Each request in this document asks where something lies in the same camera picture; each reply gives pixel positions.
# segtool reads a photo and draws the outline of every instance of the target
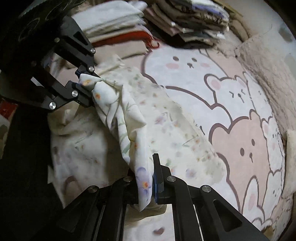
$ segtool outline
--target beige blanket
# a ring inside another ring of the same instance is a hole
[[[289,196],[296,191],[296,80],[284,60],[264,48],[259,36],[245,41],[235,53],[263,88],[274,112],[283,145],[287,146],[287,171],[282,196]]]

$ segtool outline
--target white floral cloth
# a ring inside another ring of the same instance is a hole
[[[113,145],[112,155],[121,154],[135,172],[139,210],[151,200],[153,153],[159,153],[161,164],[169,166],[173,175],[189,185],[213,185],[226,176],[223,161],[192,117],[162,87],[143,77],[137,68],[124,66],[117,56],[97,66],[95,71],[101,78],[82,74],[79,83],[92,90],[97,115],[93,108],[80,107],[81,111],[73,108],[66,111],[68,115],[72,113],[68,120],[57,120],[56,112],[49,116],[49,126],[55,134],[52,138],[54,174],[61,186],[67,185],[67,180],[74,180],[84,190],[90,185],[111,185],[116,178],[124,176],[126,168],[120,158],[108,164],[110,159],[105,153],[110,152],[110,145]],[[63,130],[71,126],[72,132],[57,131],[60,122]],[[104,136],[102,123],[117,143],[110,141],[101,146],[102,139],[110,138]]]

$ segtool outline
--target mattress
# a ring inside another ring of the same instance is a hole
[[[272,227],[278,240],[292,209],[292,197],[281,197],[285,153],[270,104],[257,81],[235,58],[216,50],[184,50],[161,44],[142,56],[124,60],[162,86],[187,112],[213,145],[227,175],[212,187],[260,231]],[[198,170],[185,170],[188,185]],[[125,240],[174,240],[171,206],[159,216],[125,227]]]

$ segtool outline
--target cartoon face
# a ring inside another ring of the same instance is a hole
[[[227,128],[230,126],[230,118],[223,108],[210,106],[182,91],[172,89],[166,89],[165,91],[173,101],[179,103],[186,111],[192,114],[195,125],[202,130],[207,139],[214,124],[221,123]]]
[[[264,118],[265,120],[268,120],[268,118],[272,116],[272,110],[263,89],[257,84],[256,80],[254,80],[249,72],[244,72],[244,77],[247,80],[250,98],[253,102],[254,109],[261,119]]]
[[[241,116],[249,116],[253,104],[248,94],[247,85],[240,77],[233,80],[229,78],[218,79],[216,76],[208,75],[205,81],[213,92],[217,103],[228,110],[232,120]]]
[[[266,219],[271,217],[273,209],[279,203],[282,189],[281,170],[275,172],[274,174],[269,173],[267,190],[263,201],[263,210]]]
[[[158,85],[189,90],[209,104],[214,104],[214,99],[204,83],[204,76],[208,73],[218,78],[226,76],[215,62],[199,50],[176,49],[166,45],[153,50],[147,56],[144,71]]]
[[[285,155],[282,152],[283,143],[275,118],[270,118],[268,122],[263,120],[262,130],[267,141],[270,169],[275,172],[282,168]]]
[[[212,137],[216,152],[225,157],[232,183],[242,208],[245,191],[253,176],[257,177],[259,205],[262,205],[269,169],[266,140],[260,127],[259,116],[252,111],[251,119],[241,119],[229,129],[217,126]]]

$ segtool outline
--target red fabric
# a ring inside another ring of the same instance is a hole
[[[159,44],[157,47],[152,46],[151,41],[154,40],[153,37],[148,34],[145,31],[136,31],[136,32],[130,32],[126,34],[121,34],[115,37],[111,37],[108,39],[103,39],[98,42],[92,43],[94,47],[100,47],[103,45],[112,45],[112,44],[119,44],[131,40],[143,40],[146,44],[147,47],[149,48],[158,48]]]
[[[16,109],[16,107],[16,104],[7,102],[6,100],[2,100],[0,103],[0,115],[8,119],[13,111]]]

